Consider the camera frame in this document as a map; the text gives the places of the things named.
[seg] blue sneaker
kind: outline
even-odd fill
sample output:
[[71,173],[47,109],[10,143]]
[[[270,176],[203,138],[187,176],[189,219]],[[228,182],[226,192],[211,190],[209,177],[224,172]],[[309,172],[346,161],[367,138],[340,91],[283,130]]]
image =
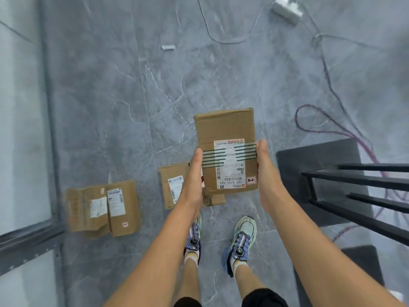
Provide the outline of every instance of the blue sneaker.
[[256,221],[251,217],[242,217],[234,227],[232,244],[226,248],[222,255],[223,269],[231,278],[233,278],[233,271],[230,267],[230,257],[247,262],[249,250],[256,240],[256,235]]
[[200,261],[200,254],[202,253],[202,241],[200,240],[200,227],[202,226],[202,216],[197,217],[196,222],[192,224],[189,229],[189,235],[187,236],[186,247],[183,254],[186,255],[189,252],[199,253],[197,263]]

